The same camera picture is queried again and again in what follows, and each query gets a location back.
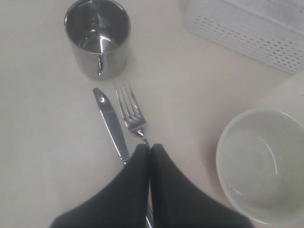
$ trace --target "white table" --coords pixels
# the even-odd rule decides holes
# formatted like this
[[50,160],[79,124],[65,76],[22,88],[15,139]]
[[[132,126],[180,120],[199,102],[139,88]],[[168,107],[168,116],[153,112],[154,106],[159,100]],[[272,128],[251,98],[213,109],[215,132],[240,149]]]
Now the white table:
[[[228,205],[215,169],[221,131],[289,76],[188,33],[173,0],[120,0],[132,22],[128,67],[115,80],[89,79],[63,29],[73,2],[1,3],[1,228],[48,227],[119,172],[92,89],[117,109],[121,83],[137,96],[150,143],[162,143],[196,186]],[[132,152],[139,141],[125,135]]]

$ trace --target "knife blade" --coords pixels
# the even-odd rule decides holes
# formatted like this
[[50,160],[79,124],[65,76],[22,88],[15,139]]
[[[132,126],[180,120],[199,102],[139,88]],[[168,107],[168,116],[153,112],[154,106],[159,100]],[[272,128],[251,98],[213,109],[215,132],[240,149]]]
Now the knife blade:
[[119,154],[120,160],[125,165],[129,161],[130,156],[127,145],[125,143],[124,133],[116,112],[111,105],[108,97],[100,89],[94,88],[93,93],[97,101],[101,116],[104,119],[104,123]]

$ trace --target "metal cup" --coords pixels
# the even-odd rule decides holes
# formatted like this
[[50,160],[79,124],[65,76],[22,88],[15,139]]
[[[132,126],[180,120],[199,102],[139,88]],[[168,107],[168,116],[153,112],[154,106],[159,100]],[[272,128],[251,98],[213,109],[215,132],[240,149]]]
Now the metal cup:
[[130,52],[131,23],[112,0],[79,0],[67,11],[65,31],[81,71],[105,79],[119,75]]

